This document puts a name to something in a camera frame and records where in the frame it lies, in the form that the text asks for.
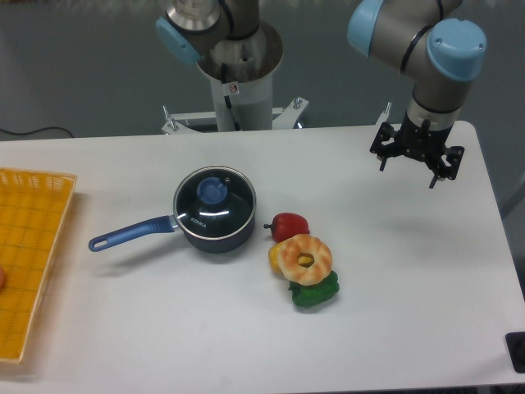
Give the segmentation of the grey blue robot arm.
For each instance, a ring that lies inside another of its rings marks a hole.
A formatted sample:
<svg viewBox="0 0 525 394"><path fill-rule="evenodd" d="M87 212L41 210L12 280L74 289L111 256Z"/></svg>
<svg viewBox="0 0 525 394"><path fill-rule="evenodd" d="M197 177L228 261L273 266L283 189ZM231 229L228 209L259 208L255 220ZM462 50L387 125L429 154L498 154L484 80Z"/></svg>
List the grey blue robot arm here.
<svg viewBox="0 0 525 394"><path fill-rule="evenodd" d="M349 44L409 76L413 92L399 128L382 120L371 152L382 162L425 163L435 181L453 180L464 149L446 141L487 50L482 29L450 17L456 1L363 1L347 28ZM256 1L173 1L155 29L179 61L209 80L220 131L294 125L299 105L272 108L273 75L284 48Z"/></svg>

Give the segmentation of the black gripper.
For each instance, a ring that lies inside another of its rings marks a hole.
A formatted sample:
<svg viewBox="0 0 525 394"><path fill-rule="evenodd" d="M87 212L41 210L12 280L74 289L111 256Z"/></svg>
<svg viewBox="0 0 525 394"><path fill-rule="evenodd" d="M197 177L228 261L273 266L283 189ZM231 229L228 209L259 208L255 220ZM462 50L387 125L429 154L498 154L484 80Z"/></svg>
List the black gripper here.
<svg viewBox="0 0 525 394"><path fill-rule="evenodd" d="M438 181L455 180L465 148L459 145L445 147L451 127L432 130L430 126L426 126L429 122L425 119L418 126L409 118L408 113L404 115L399 131L390 123L382 122L370 147L370 152L381 162L380 170L385 169L389 158L397 158L403 154L426 163L433 173L430 189Z"/></svg>

